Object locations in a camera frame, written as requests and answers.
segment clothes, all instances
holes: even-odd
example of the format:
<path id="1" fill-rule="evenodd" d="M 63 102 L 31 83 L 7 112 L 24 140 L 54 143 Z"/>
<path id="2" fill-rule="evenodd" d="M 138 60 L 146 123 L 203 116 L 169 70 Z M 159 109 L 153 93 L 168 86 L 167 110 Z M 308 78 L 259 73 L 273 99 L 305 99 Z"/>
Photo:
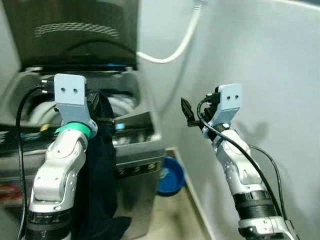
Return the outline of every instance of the clothes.
<path id="1" fill-rule="evenodd" d="M 96 117 L 114 119 L 111 105 L 101 96 Z M 117 209 L 116 150 L 113 122 L 97 122 L 96 137 L 88 141 L 86 162 L 79 172 L 73 207 L 73 240 L 119 240 L 128 229 L 129 217 L 112 218 Z"/>

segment black fabric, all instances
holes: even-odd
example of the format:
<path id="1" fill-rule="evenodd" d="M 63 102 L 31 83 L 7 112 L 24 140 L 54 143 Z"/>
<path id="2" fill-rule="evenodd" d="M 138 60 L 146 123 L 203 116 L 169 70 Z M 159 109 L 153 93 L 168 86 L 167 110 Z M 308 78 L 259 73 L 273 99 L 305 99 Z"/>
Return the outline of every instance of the black fabric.
<path id="1" fill-rule="evenodd" d="M 106 97 L 100 97 L 96 114 L 113 118 Z M 113 165 L 116 150 L 112 143 L 115 125 L 97 122 L 98 133 L 89 140 L 86 162 L 77 182 L 73 207 L 72 240 L 119 240 L 128 229 L 129 217 L 112 218 L 117 209 L 116 177 Z"/>

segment blue bowl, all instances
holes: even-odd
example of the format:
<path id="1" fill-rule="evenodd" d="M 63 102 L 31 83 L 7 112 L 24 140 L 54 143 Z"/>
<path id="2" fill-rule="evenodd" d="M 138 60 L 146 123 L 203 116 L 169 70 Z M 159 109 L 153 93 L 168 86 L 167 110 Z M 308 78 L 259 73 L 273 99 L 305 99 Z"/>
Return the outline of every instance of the blue bowl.
<path id="1" fill-rule="evenodd" d="M 185 185 L 185 173 L 179 162 L 170 156 L 164 158 L 157 193 L 161 196 L 173 196 Z"/>

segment washing machine lid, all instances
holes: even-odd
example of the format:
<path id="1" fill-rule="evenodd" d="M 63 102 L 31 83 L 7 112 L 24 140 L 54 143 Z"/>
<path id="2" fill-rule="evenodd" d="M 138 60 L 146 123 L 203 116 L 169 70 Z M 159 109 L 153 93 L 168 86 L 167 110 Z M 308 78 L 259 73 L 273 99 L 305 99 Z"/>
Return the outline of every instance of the washing machine lid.
<path id="1" fill-rule="evenodd" d="M 136 69 L 139 0 L 2 0 L 22 64 Z"/>

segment washing machine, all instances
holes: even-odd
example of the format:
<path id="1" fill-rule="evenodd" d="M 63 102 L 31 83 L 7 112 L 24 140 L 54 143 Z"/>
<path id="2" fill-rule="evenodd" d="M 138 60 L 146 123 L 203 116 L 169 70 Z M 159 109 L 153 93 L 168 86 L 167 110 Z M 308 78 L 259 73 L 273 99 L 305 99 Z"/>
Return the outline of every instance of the washing machine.
<path id="1" fill-rule="evenodd" d="M 115 216 L 132 218 L 123 239 L 145 235 L 164 159 L 164 141 L 148 82 L 136 60 L 138 0 L 10 1 L 5 14 L 21 62 L 0 104 L 0 204 L 20 217 L 15 115 L 24 94 L 54 74 L 87 79 L 86 91 L 108 97 L 115 113 Z M 35 94 L 22 112 L 28 196 L 61 121 L 52 94 Z M 52 127 L 40 131 L 44 124 Z"/>

